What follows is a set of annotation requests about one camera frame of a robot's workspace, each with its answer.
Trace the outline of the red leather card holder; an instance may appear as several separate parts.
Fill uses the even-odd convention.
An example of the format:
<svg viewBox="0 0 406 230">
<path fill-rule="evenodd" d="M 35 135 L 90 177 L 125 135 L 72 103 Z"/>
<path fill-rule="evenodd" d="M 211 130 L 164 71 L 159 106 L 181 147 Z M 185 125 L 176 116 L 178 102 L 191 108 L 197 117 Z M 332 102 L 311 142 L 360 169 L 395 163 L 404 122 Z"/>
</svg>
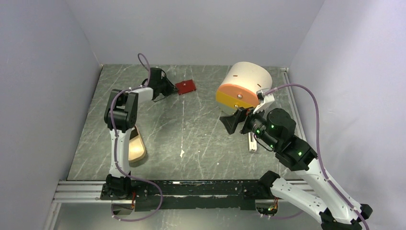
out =
<svg viewBox="0 0 406 230">
<path fill-rule="evenodd" d="M 178 82 L 175 84 L 175 87 L 177 88 L 178 95 L 196 91 L 196 86 L 192 79 Z"/>
</svg>

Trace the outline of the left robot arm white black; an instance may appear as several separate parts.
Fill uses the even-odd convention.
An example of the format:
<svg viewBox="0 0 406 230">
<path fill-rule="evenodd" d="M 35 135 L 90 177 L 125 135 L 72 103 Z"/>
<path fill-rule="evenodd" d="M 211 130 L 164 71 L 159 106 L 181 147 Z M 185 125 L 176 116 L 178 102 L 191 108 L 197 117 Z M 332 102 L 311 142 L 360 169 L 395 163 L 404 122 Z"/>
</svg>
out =
<svg viewBox="0 0 406 230">
<path fill-rule="evenodd" d="M 175 85 L 161 68 L 150 68 L 149 77 L 141 85 L 124 90 L 111 91 L 104 122 L 111 138 L 111 165 L 101 192 L 102 200 L 124 200 L 135 191 L 132 186 L 129 163 L 130 136 L 136 132 L 139 104 L 152 101 L 159 95 L 169 96 L 176 92 Z"/>
</svg>

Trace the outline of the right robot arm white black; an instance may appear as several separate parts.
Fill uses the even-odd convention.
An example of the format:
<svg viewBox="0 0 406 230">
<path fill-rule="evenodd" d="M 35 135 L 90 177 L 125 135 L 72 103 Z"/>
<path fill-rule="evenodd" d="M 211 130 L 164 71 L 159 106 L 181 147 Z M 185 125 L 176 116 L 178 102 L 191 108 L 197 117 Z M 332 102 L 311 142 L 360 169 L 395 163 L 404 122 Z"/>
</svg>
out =
<svg viewBox="0 0 406 230">
<path fill-rule="evenodd" d="M 232 115 L 219 120 L 228 134 L 233 134 L 243 123 L 241 134 L 254 137 L 270 147 L 279 163 L 298 175 L 316 195 L 287 182 L 277 173 L 268 171 L 259 179 L 258 191 L 263 198 L 275 196 L 286 200 L 312 216 L 324 230 L 362 230 L 372 214 L 368 204 L 353 200 L 343 189 L 334 185 L 334 179 L 324 170 L 316 151 L 295 135 L 296 122 L 281 108 L 266 116 L 255 114 L 253 108 L 238 108 Z"/>
</svg>

